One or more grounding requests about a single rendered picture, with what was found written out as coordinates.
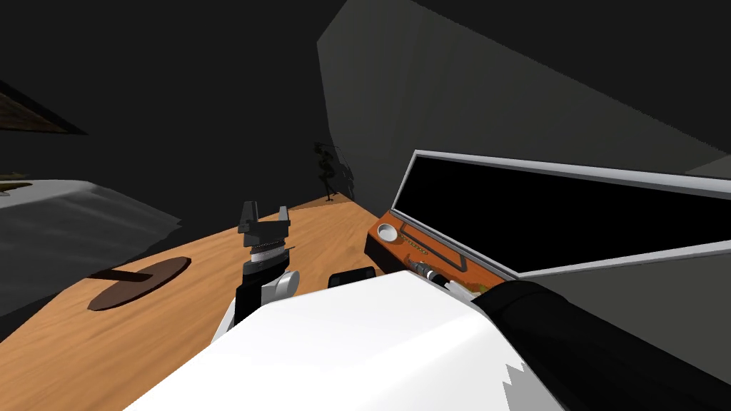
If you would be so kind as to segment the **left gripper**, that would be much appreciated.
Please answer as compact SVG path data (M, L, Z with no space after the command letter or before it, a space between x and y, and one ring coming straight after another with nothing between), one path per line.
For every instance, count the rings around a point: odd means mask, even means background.
M279 208L277 220L258 221L257 202L246 201L243 204L238 233L243 234L243 246L253 248L283 242L290 235L290 226L290 213L286 206Z

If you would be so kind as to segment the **orange wooden cabinet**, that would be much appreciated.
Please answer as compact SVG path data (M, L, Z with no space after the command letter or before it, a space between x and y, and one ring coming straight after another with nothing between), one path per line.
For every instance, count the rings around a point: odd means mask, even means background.
M379 236L378 227L383 224L395 228L394 241L388 242ZM483 267L418 226L405 222L391 211L384 213L368 230L364 252L384 273L405 270L409 268L410 260L424 262L474 293L483 293L505 282L505 278L491 269Z

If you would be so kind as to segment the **dark potted plant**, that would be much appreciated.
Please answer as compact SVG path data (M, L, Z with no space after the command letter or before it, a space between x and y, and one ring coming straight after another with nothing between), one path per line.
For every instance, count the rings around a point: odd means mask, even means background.
M354 177L340 148L331 144L315 142L313 151L318 156L318 179L326 190L326 200L334 201L333 196L342 194L349 200L356 199Z

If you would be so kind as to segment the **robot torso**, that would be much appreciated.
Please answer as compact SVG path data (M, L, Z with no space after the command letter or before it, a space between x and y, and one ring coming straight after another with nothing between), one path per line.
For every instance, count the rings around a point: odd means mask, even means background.
M475 304L408 271L264 305L125 411L567 411Z

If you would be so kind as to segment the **brown round rug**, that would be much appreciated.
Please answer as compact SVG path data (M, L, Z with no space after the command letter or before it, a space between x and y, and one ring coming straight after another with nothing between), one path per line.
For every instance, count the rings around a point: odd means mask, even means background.
M188 257L177 257L162 260L136 272L107 269L90 275L90 278L111 280L114 284L91 300L87 309L95 312L105 311L138 300L171 282L187 269L191 262Z

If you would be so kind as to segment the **grey bed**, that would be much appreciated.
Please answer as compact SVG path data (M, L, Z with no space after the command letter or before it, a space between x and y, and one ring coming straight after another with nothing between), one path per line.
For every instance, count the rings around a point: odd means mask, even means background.
M0 196L0 317L143 254L178 223L86 181L11 190Z

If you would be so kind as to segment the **black television with grey frame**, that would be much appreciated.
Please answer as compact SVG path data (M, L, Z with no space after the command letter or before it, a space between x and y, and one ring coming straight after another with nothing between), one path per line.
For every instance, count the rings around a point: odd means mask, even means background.
M390 211L508 278L731 253L731 179L417 150Z

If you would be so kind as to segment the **brown wall picture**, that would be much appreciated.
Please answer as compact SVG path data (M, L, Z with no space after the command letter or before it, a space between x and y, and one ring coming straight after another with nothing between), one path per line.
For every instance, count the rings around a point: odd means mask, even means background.
M83 129L2 80L0 80L0 130L87 136L87 132Z

